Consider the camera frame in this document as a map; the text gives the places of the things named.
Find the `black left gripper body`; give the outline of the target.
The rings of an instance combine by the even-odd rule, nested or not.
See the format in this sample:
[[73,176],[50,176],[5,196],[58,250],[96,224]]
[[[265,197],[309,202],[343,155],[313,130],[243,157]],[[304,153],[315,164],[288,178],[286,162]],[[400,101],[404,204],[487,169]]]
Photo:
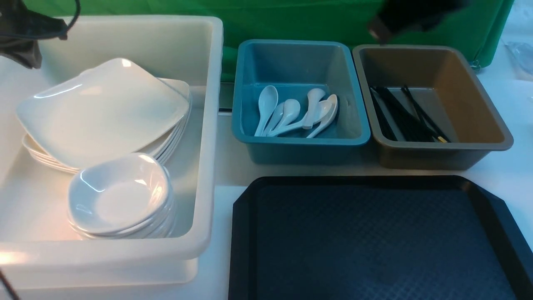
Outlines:
[[41,67],[39,40],[68,38],[68,23],[29,10],[22,0],[2,0],[0,13],[0,55],[29,70]]

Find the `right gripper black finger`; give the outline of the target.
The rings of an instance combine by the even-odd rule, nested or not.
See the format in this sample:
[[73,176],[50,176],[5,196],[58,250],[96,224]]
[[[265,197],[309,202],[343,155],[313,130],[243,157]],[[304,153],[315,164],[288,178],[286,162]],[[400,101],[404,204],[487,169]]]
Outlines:
[[428,32],[448,15],[466,8],[470,0],[385,0],[367,24],[379,44],[405,32]]

